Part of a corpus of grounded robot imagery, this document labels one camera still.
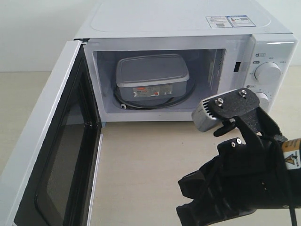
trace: open door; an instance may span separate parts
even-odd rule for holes
[[[69,41],[0,177],[0,226],[86,225],[100,131],[84,48]]]

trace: white knob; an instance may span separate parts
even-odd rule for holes
[[[264,93],[255,93],[256,96],[259,98],[259,105],[262,109],[266,110],[269,106],[269,98]]]
[[[281,76],[281,70],[276,63],[267,62],[260,65],[255,71],[255,78],[260,84],[271,84]]]

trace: container label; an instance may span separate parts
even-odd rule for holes
[[[225,16],[206,16],[206,19],[211,28],[232,27]]]
[[[282,144],[285,165],[288,170],[296,170],[301,168],[300,142],[301,138],[289,140]]]
[[[256,27],[247,15],[227,16],[232,27]]]
[[[171,95],[172,93],[173,93],[173,85],[133,88],[133,97],[155,97],[155,96]]]

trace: beige tabletop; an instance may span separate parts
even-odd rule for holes
[[[270,113],[288,138],[301,137],[301,67],[291,67]],[[0,73],[0,173],[49,73]],[[182,197],[178,180],[217,155],[232,131],[213,137],[192,122],[108,123],[103,143],[91,226],[179,226]],[[301,222],[301,211],[297,211]],[[289,226],[288,210],[258,210],[216,225]]]

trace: white microwave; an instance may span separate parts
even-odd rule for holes
[[[0,226],[89,225],[105,122],[191,121],[201,99],[241,87],[269,111],[296,45],[254,0],[100,1],[63,48],[2,171]],[[118,62],[165,54],[185,61],[188,98],[123,109]]]

